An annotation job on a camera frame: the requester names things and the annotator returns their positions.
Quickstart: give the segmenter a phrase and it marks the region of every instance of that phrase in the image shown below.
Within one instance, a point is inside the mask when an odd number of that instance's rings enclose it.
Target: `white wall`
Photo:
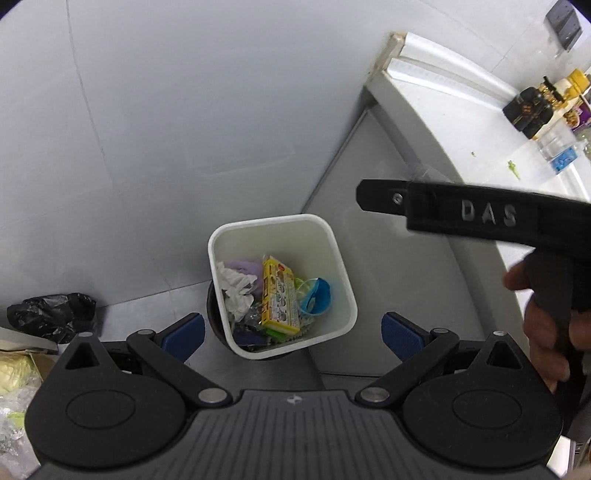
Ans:
[[[553,58],[552,3],[22,0],[0,21],[0,306],[206,280],[215,227],[301,209],[388,32],[529,85],[591,65],[588,25]]]

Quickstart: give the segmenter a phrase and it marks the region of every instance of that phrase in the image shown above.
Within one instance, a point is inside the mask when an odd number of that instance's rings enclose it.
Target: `screw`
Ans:
[[[215,404],[226,400],[228,394],[221,388],[212,387],[201,390],[197,396],[203,403]]]
[[[389,397],[388,390],[382,387],[366,387],[361,391],[361,398],[371,403],[382,403]]]

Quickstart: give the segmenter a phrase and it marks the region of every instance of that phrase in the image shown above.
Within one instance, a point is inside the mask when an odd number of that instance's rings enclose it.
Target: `blue finger pad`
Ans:
[[[198,314],[168,335],[162,341],[162,350],[170,353],[177,360],[186,362],[204,340],[205,320]]]
[[[382,341],[403,362],[425,347],[420,335],[387,314],[382,317]]]

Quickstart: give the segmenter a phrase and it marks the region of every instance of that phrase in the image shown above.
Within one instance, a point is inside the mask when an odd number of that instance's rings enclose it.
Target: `trash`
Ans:
[[[228,268],[232,270],[236,270],[239,273],[244,275],[254,275],[256,280],[252,284],[254,287],[252,290],[252,295],[261,298],[262,297],[262,264],[257,262],[247,262],[243,260],[230,262],[226,265]]]
[[[256,275],[245,275],[232,268],[228,268],[223,262],[217,264],[219,272],[220,288],[226,294],[226,309],[234,316],[234,321],[239,322],[250,309],[254,296],[251,292],[256,289]]]
[[[24,417],[41,386],[41,376],[31,358],[18,353],[0,354],[0,371],[7,375],[4,380],[9,379],[0,395],[0,464],[15,480],[21,480],[39,467],[25,433]]]
[[[330,285],[323,278],[312,278],[301,282],[297,287],[295,297],[304,317],[322,315],[329,309],[332,301]]]
[[[266,258],[263,268],[261,325],[276,332],[295,335],[300,331],[300,318],[294,274],[273,257]]]
[[[269,345],[269,338],[265,335],[244,327],[234,328],[234,341],[241,348],[253,348]]]
[[[19,332],[55,343],[69,343],[77,333],[94,331],[96,300],[82,293],[48,295],[10,305],[7,317]]]
[[[273,257],[265,257],[264,264],[220,262],[217,270],[226,308],[235,318],[232,337],[250,352],[301,338],[332,301],[326,280],[294,278],[291,269]],[[262,300],[254,300],[261,295]]]
[[[32,375],[38,374],[29,356],[0,353],[0,395],[21,388]]]
[[[254,329],[262,330],[264,328],[261,326],[261,314],[262,314],[262,302],[256,301],[255,303],[253,303],[251,305],[250,309],[248,309],[248,312],[246,313],[244,318],[241,320],[241,322],[244,323],[244,325],[247,325],[247,326],[252,327]]]

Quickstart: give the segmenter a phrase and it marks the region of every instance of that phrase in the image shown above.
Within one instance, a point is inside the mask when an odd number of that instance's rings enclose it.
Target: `logo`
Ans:
[[[287,403],[296,406],[298,403],[302,403],[304,399],[299,395],[293,394],[287,397]]]

